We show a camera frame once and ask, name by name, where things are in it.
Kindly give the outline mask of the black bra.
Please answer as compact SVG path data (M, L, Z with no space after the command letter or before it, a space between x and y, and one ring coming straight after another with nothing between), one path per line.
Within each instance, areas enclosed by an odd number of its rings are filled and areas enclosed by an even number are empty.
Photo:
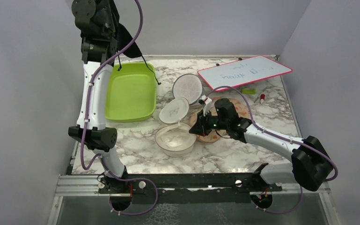
M158 81L155 71L152 70L152 67L150 67L147 64L146 59L144 58L140 48L138 47L138 45L135 43L135 40L137 39L138 35L140 34L140 31L142 29L142 25L143 25L143 12L142 12L142 8L140 5L140 2L138 0L135 1L136 5L138 7L138 11L139 11L139 16L140 16L140 22L139 22L139 28L136 32L136 37L134 38L130 32L125 28L124 25L122 25L121 23L118 24L118 62L119 62L119 68L117 69L117 71L120 71L122 69L122 64L121 64L121 60L119 55L120 54L124 54L126 57L134 59L134 58L142 58L147 69L149 71L151 71L154 75L154 78L157 82L158 85L161 85L161 82Z

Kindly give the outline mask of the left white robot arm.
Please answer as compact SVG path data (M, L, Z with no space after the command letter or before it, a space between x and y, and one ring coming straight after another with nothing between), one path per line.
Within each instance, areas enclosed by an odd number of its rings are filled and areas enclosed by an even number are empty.
M74 0L71 5L75 26L81 31L81 60L84 86L76 125L69 127L70 137L102 160L101 183L110 191L128 188L126 167L114 148L118 133L106 127L105 104L113 63L117 53L119 14L112 0Z

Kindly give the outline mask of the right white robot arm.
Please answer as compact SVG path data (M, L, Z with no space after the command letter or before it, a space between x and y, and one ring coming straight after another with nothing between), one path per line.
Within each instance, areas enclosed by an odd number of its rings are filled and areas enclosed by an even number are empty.
M334 169L320 141L286 136L266 129L250 118L240 117L232 102L222 98L216 102L206 96L198 101L203 109L189 132L207 136L213 130L224 130L231 139L263 147L289 162L263 164L253 173L251 184L258 191L275 183L297 183L309 191L317 191Z

